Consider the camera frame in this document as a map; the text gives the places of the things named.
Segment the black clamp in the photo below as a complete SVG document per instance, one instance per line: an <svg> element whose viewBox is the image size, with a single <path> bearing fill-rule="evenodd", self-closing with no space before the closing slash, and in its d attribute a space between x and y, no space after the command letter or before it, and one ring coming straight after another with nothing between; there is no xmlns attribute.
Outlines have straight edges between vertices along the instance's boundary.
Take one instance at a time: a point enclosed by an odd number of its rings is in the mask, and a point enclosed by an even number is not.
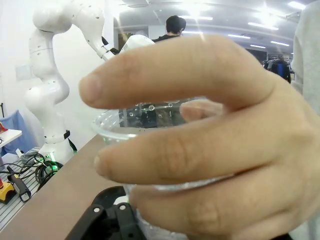
<svg viewBox="0 0 320 240"><path fill-rule="evenodd" d="M70 131L67 130L65 131L65 134L63 134L64 139L67 139L68 137L70 137Z"/></svg>
<svg viewBox="0 0 320 240"><path fill-rule="evenodd" d="M114 205L117 198L125 195L122 186L100 192L66 240L147 240L130 204Z"/></svg>

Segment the black jacket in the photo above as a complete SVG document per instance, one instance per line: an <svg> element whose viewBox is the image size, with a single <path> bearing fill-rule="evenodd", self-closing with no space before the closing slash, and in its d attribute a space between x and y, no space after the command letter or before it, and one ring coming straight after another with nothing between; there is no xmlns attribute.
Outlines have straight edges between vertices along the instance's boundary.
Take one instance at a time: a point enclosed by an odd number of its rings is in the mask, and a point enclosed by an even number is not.
<svg viewBox="0 0 320 240"><path fill-rule="evenodd" d="M272 63L271 72L281 76L286 81L291 83L291 75L289 64L283 60L276 60Z"/></svg>
<svg viewBox="0 0 320 240"><path fill-rule="evenodd" d="M160 41L167 40L167 39L173 39L176 37L179 37L179 36L170 36L170 35L166 34L166 35L160 36L158 39L154 39L152 41L154 41L156 43L156 42L160 42Z"/></svg>

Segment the hand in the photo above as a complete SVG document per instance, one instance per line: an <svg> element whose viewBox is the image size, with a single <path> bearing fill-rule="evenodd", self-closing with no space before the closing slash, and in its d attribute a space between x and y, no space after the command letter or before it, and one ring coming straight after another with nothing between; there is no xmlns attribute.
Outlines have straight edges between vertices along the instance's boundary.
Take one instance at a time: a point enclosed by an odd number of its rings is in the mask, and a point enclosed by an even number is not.
<svg viewBox="0 0 320 240"><path fill-rule="evenodd" d="M189 112L191 123L98 153L96 171L119 183L180 184L234 174L179 192L137 187L130 201L151 224L192 239L269 240L319 210L319 117L232 41L179 37L135 49L98 67L79 88L94 108L193 96L223 104L219 116Z"/></svg>

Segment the ceiling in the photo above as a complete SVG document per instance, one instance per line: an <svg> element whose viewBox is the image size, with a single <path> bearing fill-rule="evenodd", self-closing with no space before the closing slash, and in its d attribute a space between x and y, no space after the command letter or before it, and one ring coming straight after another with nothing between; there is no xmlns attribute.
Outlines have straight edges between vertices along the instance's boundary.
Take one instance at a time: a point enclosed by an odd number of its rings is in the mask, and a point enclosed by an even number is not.
<svg viewBox="0 0 320 240"><path fill-rule="evenodd" d="M194 9L201 10L200 16L213 20L187 19L186 31L200 31L204 34L224 36L242 35L251 39L232 38L243 47L264 46L270 54L293 52L293 39L299 21L300 10L288 5L292 0L123 0L124 7L117 20L116 28L123 30L143 30L150 25L165 25L172 15L190 16ZM315 0L297 0L307 5ZM270 22L279 30L248 25L248 23L266 24ZM281 46L271 41L285 43Z"/></svg>

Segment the wooden tabletop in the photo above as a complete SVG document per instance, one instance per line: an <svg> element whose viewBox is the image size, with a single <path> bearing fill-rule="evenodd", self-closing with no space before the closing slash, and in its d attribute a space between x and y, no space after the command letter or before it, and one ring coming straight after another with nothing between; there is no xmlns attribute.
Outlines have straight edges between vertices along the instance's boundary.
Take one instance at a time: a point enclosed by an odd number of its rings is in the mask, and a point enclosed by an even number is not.
<svg viewBox="0 0 320 240"><path fill-rule="evenodd" d="M0 233L0 239L65 239L96 195L119 185L94 170L94 157L104 145L100 136L88 142L25 204Z"/></svg>

